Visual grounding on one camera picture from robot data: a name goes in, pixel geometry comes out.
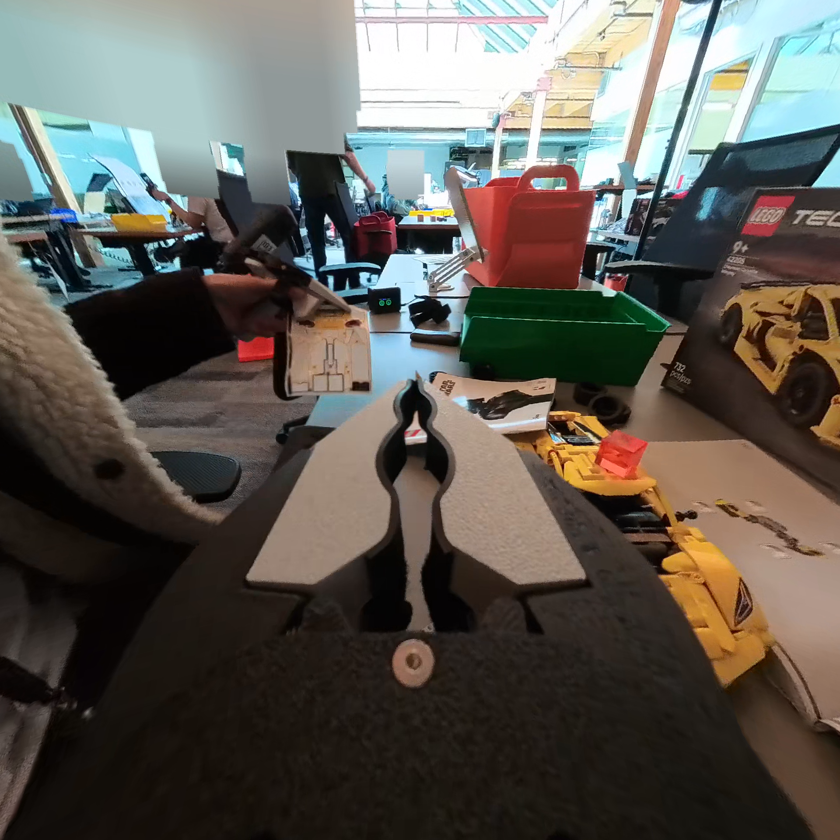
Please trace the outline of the car set box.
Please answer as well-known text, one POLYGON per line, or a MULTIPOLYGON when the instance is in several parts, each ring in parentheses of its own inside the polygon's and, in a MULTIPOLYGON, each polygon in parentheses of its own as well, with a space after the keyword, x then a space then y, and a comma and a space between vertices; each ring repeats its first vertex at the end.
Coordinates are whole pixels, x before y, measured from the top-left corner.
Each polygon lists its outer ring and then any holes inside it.
POLYGON ((839 190, 755 192, 662 387, 838 491, 839 190))

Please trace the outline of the wooden post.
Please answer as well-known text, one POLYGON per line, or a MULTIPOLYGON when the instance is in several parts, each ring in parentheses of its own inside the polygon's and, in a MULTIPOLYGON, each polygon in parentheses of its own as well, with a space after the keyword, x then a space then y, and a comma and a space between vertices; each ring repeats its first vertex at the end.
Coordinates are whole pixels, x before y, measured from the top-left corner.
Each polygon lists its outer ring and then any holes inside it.
POLYGON ((665 57, 677 18, 680 1, 657 2, 656 13, 651 28, 644 73, 637 93, 636 101, 630 109, 630 120, 623 138, 623 151, 620 162, 628 164, 629 171, 635 172, 635 165, 644 138, 648 119, 653 107, 659 78, 665 63, 665 57))

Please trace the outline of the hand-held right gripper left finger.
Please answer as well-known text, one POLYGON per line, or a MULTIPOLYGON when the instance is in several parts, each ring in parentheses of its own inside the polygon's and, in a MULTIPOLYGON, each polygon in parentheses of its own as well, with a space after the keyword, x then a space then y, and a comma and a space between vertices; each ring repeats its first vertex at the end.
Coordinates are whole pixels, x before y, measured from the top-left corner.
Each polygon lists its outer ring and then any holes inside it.
POLYGON ((246 573, 250 589, 333 602, 361 631, 407 629, 413 609, 394 484, 420 395, 416 381, 394 386, 287 464, 293 481, 246 573))

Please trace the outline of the black mesh office chair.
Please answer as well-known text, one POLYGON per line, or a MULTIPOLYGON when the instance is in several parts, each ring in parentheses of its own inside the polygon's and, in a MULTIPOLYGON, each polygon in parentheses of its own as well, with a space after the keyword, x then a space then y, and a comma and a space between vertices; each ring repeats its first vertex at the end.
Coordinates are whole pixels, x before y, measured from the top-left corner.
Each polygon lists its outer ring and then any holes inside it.
POLYGON ((810 187, 838 151, 839 127, 722 143, 640 260, 613 261, 625 292, 662 316, 689 322, 760 188, 810 187))

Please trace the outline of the red bag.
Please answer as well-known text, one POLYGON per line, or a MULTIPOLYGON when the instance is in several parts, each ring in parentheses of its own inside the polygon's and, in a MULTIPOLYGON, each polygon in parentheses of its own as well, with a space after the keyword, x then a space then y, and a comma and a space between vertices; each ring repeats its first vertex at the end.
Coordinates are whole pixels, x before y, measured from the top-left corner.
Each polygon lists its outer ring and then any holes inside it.
POLYGON ((358 261, 388 259, 397 251, 396 220, 384 211, 360 216, 353 225, 353 249, 358 261))

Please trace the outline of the silver metal book stand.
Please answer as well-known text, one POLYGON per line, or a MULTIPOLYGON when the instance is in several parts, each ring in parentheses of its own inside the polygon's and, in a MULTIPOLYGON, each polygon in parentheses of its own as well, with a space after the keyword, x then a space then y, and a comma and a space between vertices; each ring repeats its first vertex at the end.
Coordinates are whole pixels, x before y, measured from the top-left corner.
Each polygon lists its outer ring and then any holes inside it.
POLYGON ((444 183, 458 223, 463 248, 447 257, 437 268, 426 271, 427 291, 431 295, 444 291, 449 281, 457 274, 474 264, 483 264, 487 258, 487 251, 480 243, 477 226, 466 197, 468 189, 478 186, 478 176, 463 167, 453 165, 447 170, 444 183))

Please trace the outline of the grey desk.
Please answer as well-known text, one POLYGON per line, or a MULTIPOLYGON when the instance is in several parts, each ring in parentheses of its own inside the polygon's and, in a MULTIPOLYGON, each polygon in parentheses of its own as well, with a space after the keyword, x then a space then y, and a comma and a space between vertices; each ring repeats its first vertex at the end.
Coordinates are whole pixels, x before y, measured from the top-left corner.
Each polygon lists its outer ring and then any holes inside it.
MULTIPOLYGON (((382 280, 399 282, 408 298, 425 291, 418 264, 407 257, 395 257, 382 280)), ((633 408, 629 432, 652 443, 732 440, 732 432, 697 409, 681 403, 658 389, 660 364, 671 361, 679 345, 679 330, 670 327, 635 389, 618 388, 618 394, 633 408)), ((407 315, 373 317, 371 350, 373 400, 399 381, 434 371, 466 374, 454 349, 414 344, 408 338, 407 315)), ((310 424, 339 426, 363 405, 362 397, 330 396, 319 401, 310 424)), ((432 481, 421 477, 419 467, 409 466, 408 477, 396 482, 402 505, 408 597, 413 604, 412 628, 428 621, 420 592, 420 567, 429 544, 429 505, 432 481)), ((775 779, 800 808, 817 838, 838 838, 838 734, 817 731, 768 681, 762 666, 740 678, 729 690, 731 704, 743 733, 775 779)))

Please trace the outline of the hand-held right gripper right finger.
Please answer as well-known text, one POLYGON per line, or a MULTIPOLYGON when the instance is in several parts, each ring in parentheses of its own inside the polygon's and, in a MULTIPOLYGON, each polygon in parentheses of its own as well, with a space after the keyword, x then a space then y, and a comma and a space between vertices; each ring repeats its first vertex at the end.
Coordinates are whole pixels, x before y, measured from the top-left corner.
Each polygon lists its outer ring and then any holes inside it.
POLYGON ((499 600, 587 587, 576 552, 519 450, 420 382, 426 469, 438 483, 422 569, 434 630, 474 630, 499 600))

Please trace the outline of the red plastic tote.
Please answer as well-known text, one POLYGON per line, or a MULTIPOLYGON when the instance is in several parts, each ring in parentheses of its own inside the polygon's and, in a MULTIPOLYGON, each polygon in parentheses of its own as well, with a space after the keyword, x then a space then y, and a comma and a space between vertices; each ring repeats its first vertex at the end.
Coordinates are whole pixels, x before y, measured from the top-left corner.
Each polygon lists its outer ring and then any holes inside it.
POLYGON ((540 164, 520 177, 465 189, 480 257, 465 270, 483 287, 578 287, 595 193, 568 164, 540 164))

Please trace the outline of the yellow brick car model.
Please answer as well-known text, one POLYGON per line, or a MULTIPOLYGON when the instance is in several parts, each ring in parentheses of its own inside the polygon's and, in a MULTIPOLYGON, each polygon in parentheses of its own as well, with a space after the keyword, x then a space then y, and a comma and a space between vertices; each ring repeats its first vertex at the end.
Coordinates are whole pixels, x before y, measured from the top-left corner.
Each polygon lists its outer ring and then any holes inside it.
POLYGON ((578 490, 645 557, 684 613, 719 684, 728 688, 774 644, 763 609, 736 566, 691 524, 697 513, 676 510, 641 464, 635 479, 616 478, 595 465, 609 433, 594 416, 552 412, 545 430, 510 439, 578 490))

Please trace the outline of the small dark cover booklet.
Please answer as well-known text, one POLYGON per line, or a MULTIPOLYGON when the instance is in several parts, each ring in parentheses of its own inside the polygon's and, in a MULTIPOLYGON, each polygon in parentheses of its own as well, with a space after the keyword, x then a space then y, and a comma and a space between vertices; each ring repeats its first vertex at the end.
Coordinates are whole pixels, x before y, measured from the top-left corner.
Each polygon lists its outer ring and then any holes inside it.
POLYGON ((546 429, 557 381, 482 381, 435 371, 427 383, 432 392, 463 407, 504 435, 546 429))

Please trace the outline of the red transparent brick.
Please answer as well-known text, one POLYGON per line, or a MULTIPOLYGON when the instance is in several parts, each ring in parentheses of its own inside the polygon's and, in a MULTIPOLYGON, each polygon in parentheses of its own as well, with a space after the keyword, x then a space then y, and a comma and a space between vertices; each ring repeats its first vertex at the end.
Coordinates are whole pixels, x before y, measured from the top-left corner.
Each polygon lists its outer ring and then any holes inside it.
POLYGON ((616 478, 635 479, 647 447, 647 441, 617 429, 601 440, 594 463, 616 478))

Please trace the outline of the white sticker sheet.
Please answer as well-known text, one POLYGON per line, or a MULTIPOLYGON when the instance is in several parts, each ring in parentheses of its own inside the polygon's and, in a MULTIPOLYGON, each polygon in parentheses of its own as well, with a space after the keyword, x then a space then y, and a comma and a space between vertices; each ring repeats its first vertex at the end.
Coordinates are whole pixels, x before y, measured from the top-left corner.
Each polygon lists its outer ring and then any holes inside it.
POLYGON ((303 396, 371 392, 371 333, 368 314, 322 308, 292 317, 274 338, 275 395, 289 401, 303 396))

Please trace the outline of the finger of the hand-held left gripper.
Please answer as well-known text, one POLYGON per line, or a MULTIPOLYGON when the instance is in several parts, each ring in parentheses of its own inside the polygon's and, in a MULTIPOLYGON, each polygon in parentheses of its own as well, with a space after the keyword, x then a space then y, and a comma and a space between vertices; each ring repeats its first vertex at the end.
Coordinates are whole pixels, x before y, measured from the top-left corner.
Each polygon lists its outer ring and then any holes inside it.
POLYGON ((291 316, 294 319, 311 319, 320 309, 351 314, 352 306, 328 286, 312 276, 294 276, 291 286, 298 289, 293 295, 291 316))

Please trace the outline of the green plastic bin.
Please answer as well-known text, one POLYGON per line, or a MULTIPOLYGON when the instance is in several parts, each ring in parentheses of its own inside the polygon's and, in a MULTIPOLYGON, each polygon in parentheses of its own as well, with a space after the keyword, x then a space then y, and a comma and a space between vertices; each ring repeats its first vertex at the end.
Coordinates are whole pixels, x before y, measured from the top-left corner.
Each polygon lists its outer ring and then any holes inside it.
POLYGON ((619 291, 476 287, 459 360, 475 378, 635 386, 670 323, 619 291))

